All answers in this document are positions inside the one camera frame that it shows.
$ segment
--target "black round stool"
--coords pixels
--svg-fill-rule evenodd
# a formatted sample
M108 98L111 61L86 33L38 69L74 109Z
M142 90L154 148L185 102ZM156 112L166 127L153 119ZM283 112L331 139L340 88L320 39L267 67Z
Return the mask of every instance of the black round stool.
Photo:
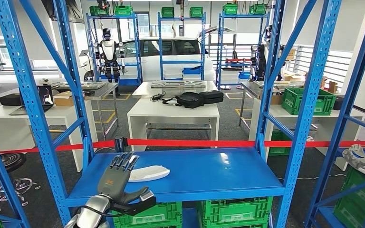
M13 180L10 176L10 172L17 170L26 162L26 155L23 153L6 153L1 154L0 158L2 159L3 165L5 166L6 171L9 174L10 179L12 180L13 186L15 187L15 191L19 199L21 200L21 205L26 206L29 202L25 201L23 194L26 193L33 185L36 185L35 190L39 190L41 186L34 183L29 178L19 178ZM8 201L6 197L5 191L0 187L0 202Z

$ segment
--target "black bag strap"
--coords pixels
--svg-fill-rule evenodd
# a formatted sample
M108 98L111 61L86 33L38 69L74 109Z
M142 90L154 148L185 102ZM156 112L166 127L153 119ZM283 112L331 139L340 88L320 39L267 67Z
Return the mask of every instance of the black bag strap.
M172 98L170 98L170 99L162 99L162 103L163 104L166 104L166 105L172 105L172 104L169 104L169 103L167 103L168 101L171 101L171 100L173 100L173 99L177 99L177 98L179 98L178 96L174 96L174 97L172 97Z

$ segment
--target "car window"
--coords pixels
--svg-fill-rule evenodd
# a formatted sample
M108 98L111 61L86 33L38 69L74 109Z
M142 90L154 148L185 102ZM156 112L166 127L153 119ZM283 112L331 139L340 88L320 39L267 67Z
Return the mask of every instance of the car window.
M136 57L136 48L135 48L135 42L134 41L126 42L122 45L122 47L124 48L125 58L127 58L127 57ZM120 58L118 48L115 51L115 54L116 54L117 58Z
M173 43L171 40L162 41L163 55L169 56L173 53ZM159 55L159 41L145 40L143 56L158 56Z
M201 53L197 40L175 40L174 43L178 55L198 55Z

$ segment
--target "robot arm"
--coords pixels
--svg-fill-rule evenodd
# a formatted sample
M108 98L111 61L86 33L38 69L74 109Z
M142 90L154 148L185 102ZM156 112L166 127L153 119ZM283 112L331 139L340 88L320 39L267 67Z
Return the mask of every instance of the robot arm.
M98 184L98 195L92 196L65 228L109 228L105 217L118 217L124 214L136 215L156 204L156 197L148 187L127 193L125 186L135 166L138 156L133 152L116 155L104 171ZM139 199L138 203L129 204ZM109 214L115 210L118 214Z

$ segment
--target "red barrier tape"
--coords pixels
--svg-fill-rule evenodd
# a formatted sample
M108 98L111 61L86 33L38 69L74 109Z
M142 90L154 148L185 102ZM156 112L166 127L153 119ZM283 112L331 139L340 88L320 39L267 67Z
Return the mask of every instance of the red barrier tape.
M328 147L330 141L306 142L306 147ZM265 141L267 147L291 147L292 141ZM354 144L365 145L365 141L342 141L340 147L350 147ZM163 139L128 139L128 145L172 146L172 147L253 147L255 141L211 141L211 140L163 140ZM114 141L100 141L93 143L94 148L114 147ZM56 151L70 151L83 149L83 144L61 145ZM38 152L38 148L0 151L0 153Z

